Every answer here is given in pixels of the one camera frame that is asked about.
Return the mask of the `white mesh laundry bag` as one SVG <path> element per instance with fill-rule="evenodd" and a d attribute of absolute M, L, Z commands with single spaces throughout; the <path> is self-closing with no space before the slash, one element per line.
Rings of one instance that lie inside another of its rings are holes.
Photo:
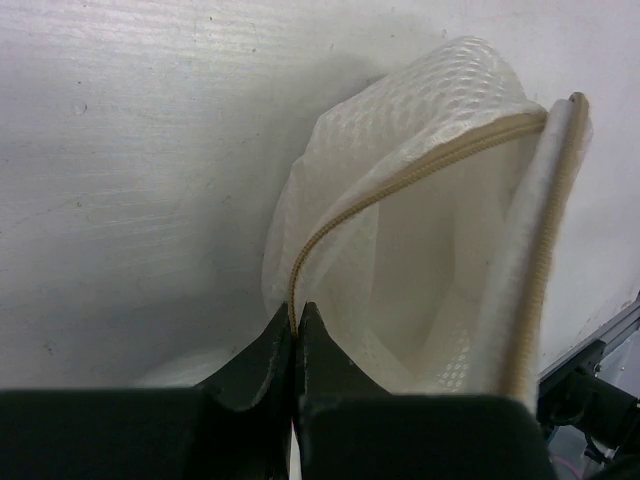
<path fill-rule="evenodd" d="M 559 226 L 591 133 L 485 40 L 450 40 L 317 120 L 269 226 L 267 316 L 329 337 L 392 394 L 533 408 Z"/>

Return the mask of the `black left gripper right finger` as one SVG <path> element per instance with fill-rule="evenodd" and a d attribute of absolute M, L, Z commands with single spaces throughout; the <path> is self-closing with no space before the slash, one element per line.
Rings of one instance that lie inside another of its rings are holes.
<path fill-rule="evenodd" d="M 390 395 L 329 335 L 305 305 L 296 340 L 295 433 L 304 479 L 382 479 L 382 427 Z"/>

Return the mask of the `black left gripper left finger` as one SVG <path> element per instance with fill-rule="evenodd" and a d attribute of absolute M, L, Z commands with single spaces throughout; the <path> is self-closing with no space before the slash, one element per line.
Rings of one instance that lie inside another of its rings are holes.
<path fill-rule="evenodd" d="M 194 479 L 287 479 L 294 339 L 282 305 L 259 337 L 198 384 Z"/>

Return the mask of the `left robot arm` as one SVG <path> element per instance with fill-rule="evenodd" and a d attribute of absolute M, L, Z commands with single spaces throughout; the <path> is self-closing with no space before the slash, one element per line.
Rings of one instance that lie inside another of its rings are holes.
<path fill-rule="evenodd" d="M 328 335 L 315 304 L 282 314 L 199 384 L 189 479 L 553 479 L 552 435 L 573 427 L 602 479 L 639 475 L 639 401 L 596 376 L 592 342 L 546 376 L 534 411 L 502 395 L 393 395 Z"/>

